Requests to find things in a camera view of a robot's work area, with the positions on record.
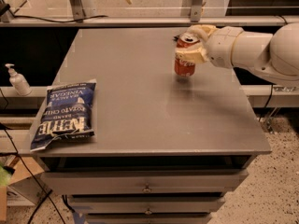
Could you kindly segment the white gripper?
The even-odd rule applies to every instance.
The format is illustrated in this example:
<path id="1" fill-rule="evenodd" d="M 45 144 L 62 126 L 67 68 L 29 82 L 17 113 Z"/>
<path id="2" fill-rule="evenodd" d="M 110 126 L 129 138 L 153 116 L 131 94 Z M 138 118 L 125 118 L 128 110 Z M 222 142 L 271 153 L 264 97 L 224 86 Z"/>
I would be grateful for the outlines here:
<path id="1" fill-rule="evenodd" d="M 205 63 L 209 60 L 216 67 L 230 69 L 232 65 L 233 44 L 237 37 L 244 32 L 240 27 L 226 26 L 218 29 L 210 24 L 195 24 L 187 29 L 206 42 L 203 47 L 176 48 L 176 55 L 190 63 Z"/>

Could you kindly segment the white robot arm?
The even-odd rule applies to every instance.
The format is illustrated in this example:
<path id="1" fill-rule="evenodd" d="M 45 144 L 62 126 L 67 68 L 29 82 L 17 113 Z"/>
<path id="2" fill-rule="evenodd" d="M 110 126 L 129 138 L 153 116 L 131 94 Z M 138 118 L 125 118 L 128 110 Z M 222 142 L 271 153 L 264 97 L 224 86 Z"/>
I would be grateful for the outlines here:
<path id="1" fill-rule="evenodd" d="M 274 34 L 247 32 L 241 27 L 193 25 L 182 38 L 190 45 L 175 49 L 175 54 L 185 63 L 237 67 L 280 86 L 299 86 L 298 23 L 284 25 Z"/>

